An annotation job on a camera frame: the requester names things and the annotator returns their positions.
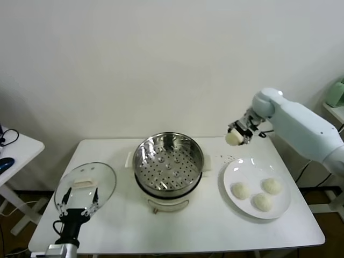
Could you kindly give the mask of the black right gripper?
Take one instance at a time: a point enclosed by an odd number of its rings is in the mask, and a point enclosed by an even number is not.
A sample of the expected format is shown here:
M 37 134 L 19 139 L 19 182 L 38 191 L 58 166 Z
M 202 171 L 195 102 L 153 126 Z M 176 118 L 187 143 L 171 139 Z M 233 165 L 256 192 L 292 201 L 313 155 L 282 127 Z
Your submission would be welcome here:
M 242 128 L 243 130 L 245 130 L 243 132 L 243 143 L 249 144 L 253 137 L 252 131 L 257 131 L 261 123 L 262 117 L 260 117 L 254 111 L 246 111 L 242 118 L 239 119 L 239 124 L 241 125 L 241 127 L 237 124 L 237 121 L 235 121 L 228 125 L 227 131 L 231 132 L 232 130 L 238 130 Z

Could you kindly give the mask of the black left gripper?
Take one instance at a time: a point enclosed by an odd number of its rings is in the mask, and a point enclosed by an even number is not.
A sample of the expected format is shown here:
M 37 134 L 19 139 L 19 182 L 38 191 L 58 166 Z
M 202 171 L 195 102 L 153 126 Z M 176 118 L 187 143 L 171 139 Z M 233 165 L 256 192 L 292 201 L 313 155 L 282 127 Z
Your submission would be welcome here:
M 63 195 L 61 203 L 57 203 L 57 210 L 59 212 L 59 220 L 55 224 L 61 223 L 62 228 L 59 232 L 55 228 L 55 232 L 59 238 L 55 243 L 80 243 L 78 235 L 80 228 L 84 223 L 90 220 L 98 210 L 98 189 L 96 188 L 91 204 L 85 209 L 67 209 L 67 203 L 71 194 L 71 188 Z

